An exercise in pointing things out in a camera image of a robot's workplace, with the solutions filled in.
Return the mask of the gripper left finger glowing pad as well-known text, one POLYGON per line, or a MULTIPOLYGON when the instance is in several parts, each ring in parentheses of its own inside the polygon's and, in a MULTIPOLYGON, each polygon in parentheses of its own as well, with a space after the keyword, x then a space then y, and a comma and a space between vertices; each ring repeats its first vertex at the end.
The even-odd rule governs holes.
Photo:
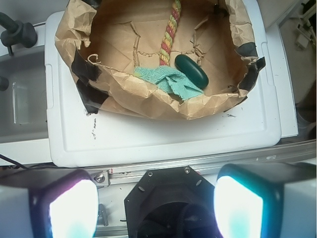
POLYGON ((83 169, 0 173, 2 238, 91 238, 98 206, 97 186, 83 169))

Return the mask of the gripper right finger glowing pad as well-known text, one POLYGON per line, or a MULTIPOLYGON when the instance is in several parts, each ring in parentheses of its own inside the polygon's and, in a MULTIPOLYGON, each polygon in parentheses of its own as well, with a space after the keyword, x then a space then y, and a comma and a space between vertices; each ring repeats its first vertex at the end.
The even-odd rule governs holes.
POLYGON ((315 238, 314 164, 226 164, 217 176, 214 214, 225 238, 315 238))

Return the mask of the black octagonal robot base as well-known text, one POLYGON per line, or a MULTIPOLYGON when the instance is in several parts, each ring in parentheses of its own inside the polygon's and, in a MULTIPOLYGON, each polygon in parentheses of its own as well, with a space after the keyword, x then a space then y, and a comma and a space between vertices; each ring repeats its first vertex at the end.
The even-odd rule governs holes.
POLYGON ((148 170, 124 200, 130 238, 219 238, 214 186, 190 166, 148 170))

